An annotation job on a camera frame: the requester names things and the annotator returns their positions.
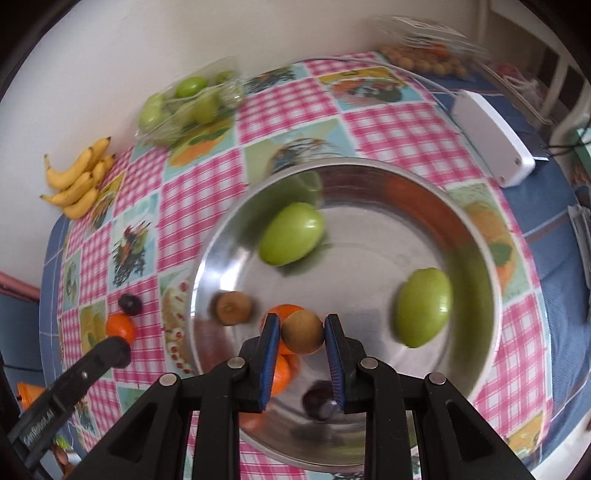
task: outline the pink checkered tablecloth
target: pink checkered tablecloth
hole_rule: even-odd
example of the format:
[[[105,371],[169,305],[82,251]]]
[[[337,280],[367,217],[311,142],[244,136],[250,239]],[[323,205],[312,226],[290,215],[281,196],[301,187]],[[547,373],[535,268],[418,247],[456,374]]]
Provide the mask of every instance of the pink checkered tablecloth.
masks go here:
[[[375,53],[356,56],[381,59]],[[214,141],[172,151],[136,145],[119,155],[99,198],[108,207],[70,224],[57,312],[64,368],[90,347],[89,333],[100,339],[123,291],[144,302],[135,318],[131,365],[97,382],[74,415],[83,445],[92,448],[161,374],[192,374],[178,348],[184,336],[184,317],[178,314],[201,245],[231,203],[277,168],[345,155],[407,168],[447,191],[479,228],[495,220],[501,226],[495,241],[501,238],[511,247],[497,266],[504,304],[501,344],[475,406],[516,452],[535,449],[551,406],[540,282],[502,190],[444,110],[413,80],[364,63],[295,64],[252,79],[248,90],[246,105],[235,121],[219,126]],[[129,230],[143,235],[144,248],[122,270],[116,253]],[[487,239],[490,233],[483,235]],[[66,294],[66,283],[79,289]],[[190,452],[195,431],[196,417]],[[241,471],[252,480],[324,475],[282,465],[245,443]]]

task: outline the bowl rim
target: bowl rim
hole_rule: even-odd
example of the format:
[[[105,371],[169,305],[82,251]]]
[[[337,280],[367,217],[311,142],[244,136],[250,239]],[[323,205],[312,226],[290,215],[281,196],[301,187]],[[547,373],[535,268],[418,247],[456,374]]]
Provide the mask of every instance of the bowl rim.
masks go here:
[[[468,214],[456,203],[452,200],[450,196],[447,195],[445,190],[440,189],[433,183],[425,180],[424,178],[416,175],[415,173],[406,170],[401,167],[397,167],[395,165],[386,163],[384,161],[379,160],[370,160],[368,158],[356,158],[356,157],[332,157],[332,158],[321,158],[318,160],[311,160],[305,162],[300,165],[292,166],[289,168],[285,168],[277,173],[274,173],[263,181],[259,182],[258,184],[249,187],[249,189],[236,200],[236,202],[223,214],[222,218],[215,224],[212,231],[208,234],[205,241],[203,242],[203,248],[195,261],[193,271],[191,276],[189,277],[189,283],[193,285],[193,289],[191,290],[191,302],[188,303],[188,315],[186,318],[189,319],[189,345],[191,350],[191,357],[193,361],[193,365],[195,366],[195,370],[197,374],[203,373],[203,368],[199,362],[198,358],[195,358],[195,353],[197,352],[197,348],[194,341],[194,313],[195,313],[195,302],[196,302],[196,289],[195,285],[203,276],[204,273],[204,265],[203,260],[208,256],[210,250],[212,249],[215,240],[220,235],[220,233],[225,229],[226,225],[229,221],[236,215],[236,213],[246,204],[248,203],[253,197],[258,195],[260,192],[265,190],[270,185],[286,179],[287,177],[291,177],[293,175],[309,171],[315,170],[319,167],[331,167],[331,166],[357,166],[357,167],[369,167],[375,168],[377,170],[387,171],[389,173],[394,173],[406,179],[409,179],[421,187],[428,190],[430,193],[434,194],[438,199],[446,204],[451,210],[458,216],[458,218],[462,221],[466,229],[468,229],[470,235],[472,236],[473,240],[476,242],[478,246],[478,250],[484,259],[486,270],[489,275],[489,279],[491,281],[491,290],[492,290],[492,306],[493,306],[493,332],[492,332],[492,339],[489,344],[488,351],[485,356],[484,365],[478,375],[474,386],[472,387],[470,393],[467,395],[467,399],[470,403],[473,404],[476,396],[480,393],[484,383],[488,379],[488,374],[490,373],[493,363],[496,358],[496,354],[499,349],[499,344],[501,341],[501,329],[502,329],[502,294],[501,294],[501,286],[499,284],[498,276],[496,274],[496,267],[494,260],[492,258],[492,254],[490,249],[488,248],[484,237],[476,228],[476,226],[472,223]],[[246,441],[249,445],[257,448],[265,455],[278,460],[280,462],[286,463],[288,465],[293,465],[298,468],[314,470],[317,472],[334,472],[335,468],[329,465],[322,465],[318,463],[307,463],[301,460],[295,459],[291,456],[285,455],[283,453],[277,452],[266,445],[260,443],[256,438],[252,437],[251,435],[247,434],[245,431],[240,429],[240,438]],[[361,467],[362,463],[356,464],[349,464],[349,465],[342,465],[339,468],[339,472],[356,472]]]

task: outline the white wall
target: white wall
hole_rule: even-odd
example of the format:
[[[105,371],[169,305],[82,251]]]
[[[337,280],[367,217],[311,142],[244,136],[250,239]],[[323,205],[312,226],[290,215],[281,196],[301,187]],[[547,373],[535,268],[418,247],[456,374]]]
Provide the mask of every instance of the white wall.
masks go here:
[[[236,54],[247,75],[374,46],[362,18],[433,18],[471,35],[475,0],[83,0],[39,43],[0,103],[0,271],[34,286],[59,211],[42,157],[67,168],[95,139],[132,141],[143,100]]]

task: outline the white device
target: white device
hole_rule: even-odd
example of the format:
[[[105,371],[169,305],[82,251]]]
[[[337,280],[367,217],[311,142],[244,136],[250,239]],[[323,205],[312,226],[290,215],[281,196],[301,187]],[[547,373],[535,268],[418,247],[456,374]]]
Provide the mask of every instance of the white device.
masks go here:
[[[534,157],[525,144],[479,93],[460,90],[452,118],[501,187],[519,185],[534,169]]]

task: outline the screw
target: screw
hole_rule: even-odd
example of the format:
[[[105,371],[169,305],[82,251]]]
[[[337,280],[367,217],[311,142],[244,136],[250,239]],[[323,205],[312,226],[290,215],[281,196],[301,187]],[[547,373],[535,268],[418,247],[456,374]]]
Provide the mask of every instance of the screw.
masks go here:
[[[445,378],[445,375],[443,375],[442,373],[433,372],[432,374],[429,374],[429,381],[432,384],[443,385],[446,382],[446,380],[447,378]]]
[[[164,374],[162,377],[158,379],[160,385],[163,387],[170,387],[174,385],[177,381],[177,376],[175,374]]]
[[[364,359],[360,361],[360,364],[363,368],[366,368],[367,370],[373,370],[374,368],[377,368],[378,361],[371,356],[366,356]]]
[[[241,356],[233,356],[230,360],[228,360],[228,366],[230,368],[242,368],[246,365],[246,360],[244,360]]]

